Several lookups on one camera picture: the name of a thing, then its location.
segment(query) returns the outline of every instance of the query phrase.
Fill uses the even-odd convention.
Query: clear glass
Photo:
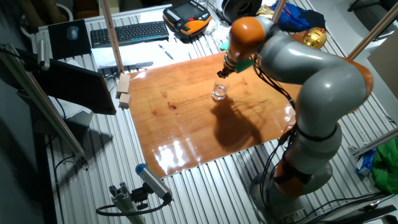
[[[215,100],[222,100],[226,96],[226,92],[229,89],[229,80],[226,78],[217,78],[214,82],[213,91],[211,96]]]

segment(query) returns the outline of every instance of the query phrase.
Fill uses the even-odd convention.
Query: wooden board
[[[131,74],[132,120],[146,163],[159,177],[278,138],[294,124],[286,98],[252,68],[232,74],[227,98],[214,101],[223,57]],[[300,86],[282,86],[297,97]]]

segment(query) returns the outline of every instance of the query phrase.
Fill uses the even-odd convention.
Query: table
[[[159,177],[279,138],[295,123],[289,102],[249,68],[211,97],[225,53],[131,74],[130,112],[148,166]],[[292,98],[299,85],[282,84]]]
[[[292,3],[304,9],[314,10],[305,0]],[[168,6],[121,12],[114,14],[113,19],[116,27],[136,24],[141,21],[143,15],[153,15],[155,11],[161,12],[165,7]],[[88,32],[106,28],[103,17],[85,21]],[[39,33],[32,36],[34,51],[37,50],[36,43],[40,39],[50,42],[46,27],[41,27]],[[208,36],[199,36],[192,38],[190,44],[182,44],[172,37],[170,42],[175,47],[185,48],[189,55],[187,57],[195,59],[219,53],[212,41],[209,47],[206,46],[209,39]],[[328,42],[322,51],[345,57],[331,36],[328,36]],[[77,56],[75,60],[84,68],[97,71],[91,54]],[[130,67],[130,72],[137,70]],[[117,106],[115,88],[111,90],[111,96]],[[320,190],[301,198],[303,210],[298,212],[299,218],[335,198],[358,197],[375,190],[371,179],[360,179],[355,173],[355,160],[347,148],[362,147],[365,141],[370,142],[395,128],[386,121],[381,108],[377,98],[371,95],[359,110],[339,120],[343,141],[337,155],[331,160],[333,177]],[[136,124],[132,122],[130,110],[116,110],[115,116],[95,114],[90,123],[88,134],[83,140],[90,168],[84,170],[78,163],[74,166],[74,163],[66,162],[57,169],[60,200],[58,201],[55,190],[53,195],[58,223],[62,223],[61,211],[65,223],[129,223],[123,217],[101,217],[95,213],[95,208],[111,204],[111,196],[108,193],[110,185],[118,185],[125,181],[130,190],[142,185],[142,180],[134,172],[136,165],[145,162]],[[171,206],[144,215],[146,222],[191,223],[194,220],[195,223],[234,223],[239,220],[240,223],[261,223],[256,218],[257,210],[247,194],[247,189],[251,180],[262,172],[267,155],[272,152],[275,144],[275,141],[269,141],[164,177],[163,181],[173,192],[174,201]],[[54,141],[52,148],[53,150],[47,148],[50,168],[71,154],[71,150],[65,147],[61,140]],[[281,156],[282,150],[275,155],[273,164]],[[53,169],[49,170],[55,188]],[[150,195],[150,208],[157,207],[160,203],[156,196]]]

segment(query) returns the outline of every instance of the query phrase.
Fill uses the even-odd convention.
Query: black keyboard
[[[169,38],[169,32],[167,32],[164,21],[115,27],[115,31],[116,36],[118,37],[119,46],[138,44],[153,40],[167,40]],[[93,48],[111,46],[111,40],[109,39],[107,29],[92,30],[90,32],[90,36],[91,46]]]

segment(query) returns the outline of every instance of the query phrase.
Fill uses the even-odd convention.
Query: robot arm
[[[220,77],[227,77],[239,62],[257,54],[262,71],[269,77],[302,85],[295,104],[297,133],[266,184],[270,190],[267,204],[289,202],[319,189],[332,175],[328,161],[341,144],[337,121],[370,95],[372,75],[353,61],[297,42],[265,17],[236,20],[229,39]]]

